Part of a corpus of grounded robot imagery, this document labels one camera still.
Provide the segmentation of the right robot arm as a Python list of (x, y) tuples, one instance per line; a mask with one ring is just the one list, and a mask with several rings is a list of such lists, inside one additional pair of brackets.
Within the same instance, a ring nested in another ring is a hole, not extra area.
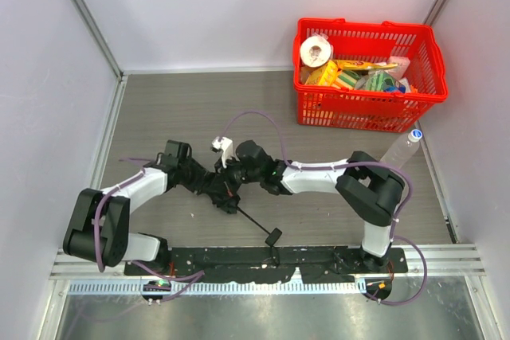
[(235, 155), (224, 154), (217, 168), (231, 190), (257, 183), (272, 195), (340, 195), (363, 221), (360, 257), (364, 266), (378, 271), (389, 263), (392, 227), (404, 181), (367, 153), (355, 151), (338, 162), (286, 162), (272, 158), (249, 140), (237, 147)]

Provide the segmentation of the black folding umbrella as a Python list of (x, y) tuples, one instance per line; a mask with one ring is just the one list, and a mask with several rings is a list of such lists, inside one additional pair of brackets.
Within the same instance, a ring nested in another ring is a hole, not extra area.
[(270, 260), (275, 267), (278, 267), (281, 265), (281, 256), (276, 243), (281, 238), (282, 231), (278, 228), (269, 231), (239, 206), (241, 197), (238, 190), (242, 185), (255, 181), (257, 181), (257, 178), (251, 178), (246, 170), (231, 166), (208, 173), (195, 193), (197, 195), (205, 194), (212, 204), (224, 213), (240, 213), (261, 229), (266, 234), (265, 244), (269, 248)]

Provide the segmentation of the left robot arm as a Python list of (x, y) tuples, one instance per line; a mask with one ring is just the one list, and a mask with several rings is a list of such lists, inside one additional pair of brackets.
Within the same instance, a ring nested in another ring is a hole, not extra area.
[(124, 261), (165, 272), (171, 261), (167, 240), (132, 233), (130, 216), (176, 186), (196, 192), (210, 180), (210, 172), (192, 157), (190, 144), (172, 140), (155, 159), (132, 161), (141, 165), (134, 176), (79, 193), (62, 248), (69, 256), (94, 262), (100, 272)]

